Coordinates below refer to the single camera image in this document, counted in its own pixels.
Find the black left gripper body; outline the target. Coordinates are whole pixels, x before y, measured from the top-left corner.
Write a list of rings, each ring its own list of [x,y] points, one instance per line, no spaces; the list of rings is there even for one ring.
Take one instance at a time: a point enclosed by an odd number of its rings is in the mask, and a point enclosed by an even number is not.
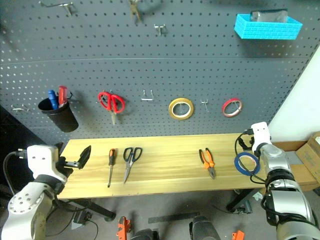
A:
[[[78,168],[78,163],[75,161],[66,161],[64,156],[60,156],[58,159],[58,171],[65,176],[70,176],[73,173],[73,169]]]

